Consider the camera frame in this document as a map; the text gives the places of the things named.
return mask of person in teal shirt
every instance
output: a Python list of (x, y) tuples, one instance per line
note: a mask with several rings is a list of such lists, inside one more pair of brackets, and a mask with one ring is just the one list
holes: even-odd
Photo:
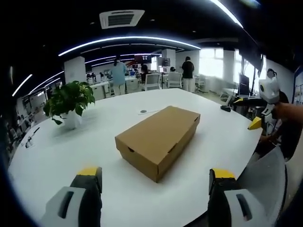
[(120, 56), (116, 56), (114, 66), (110, 70), (113, 77), (113, 88), (115, 96), (125, 94), (125, 75), (128, 74), (126, 65), (121, 62)]

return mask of black ceiling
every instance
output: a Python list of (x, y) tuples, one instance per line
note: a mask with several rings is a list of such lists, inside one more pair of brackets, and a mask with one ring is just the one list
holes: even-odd
[[(254, 9), (238, 0), (221, 1), (243, 24), (245, 30), (260, 44), (268, 58), (294, 70), (297, 64), (293, 53), (302, 49), (300, 7), (292, 1), (259, 0), (260, 8)], [(164, 44), (192, 48), (166, 42), (110, 41), (80, 48), (58, 57), (72, 47), (93, 40), (113, 36), (149, 35), (187, 41), (204, 38), (236, 38), (243, 30), (231, 21), (210, 0), (86, 0), (7, 2), (2, 29), (5, 39), (3, 56), (6, 66), (14, 67), (12, 91), (29, 75), (33, 77), (20, 89), (18, 95), (31, 89), (50, 76), (60, 72), (65, 60), (81, 52), (102, 46), (122, 43)], [(145, 14), (136, 27), (101, 29), (99, 14), (119, 9), (144, 9)], [(222, 46), (236, 46), (233, 42), (220, 42)], [(139, 52), (154, 52), (161, 46), (128, 45), (98, 49), (81, 54), (87, 61)]]

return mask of cardboard box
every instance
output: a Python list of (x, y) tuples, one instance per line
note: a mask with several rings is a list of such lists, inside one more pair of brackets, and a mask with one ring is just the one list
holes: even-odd
[(200, 114), (168, 106), (115, 137), (122, 157), (158, 182), (196, 132)]

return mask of white flower pot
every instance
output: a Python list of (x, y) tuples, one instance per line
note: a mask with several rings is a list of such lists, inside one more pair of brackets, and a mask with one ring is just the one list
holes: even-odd
[(65, 127), (69, 130), (78, 128), (82, 123), (82, 117), (77, 115), (75, 111), (69, 111), (68, 114), (63, 113)]

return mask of green leaves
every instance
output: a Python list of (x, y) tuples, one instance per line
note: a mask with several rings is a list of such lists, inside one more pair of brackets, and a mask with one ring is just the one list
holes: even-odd
[[(61, 116), (69, 111), (75, 112), (82, 116), (83, 110), (88, 104), (95, 103), (93, 89), (86, 82), (74, 81), (57, 87), (53, 96), (46, 102), (43, 110), (46, 116)], [(56, 124), (62, 124), (61, 121), (52, 119)]]
[(56, 120), (56, 119), (54, 119), (54, 118), (52, 118), (52, 120), (57, 124), (57, 125), (60, 125), (60, 124), (62, 124), (62, 122), (61, 121), (59, 121), (59, 120)]

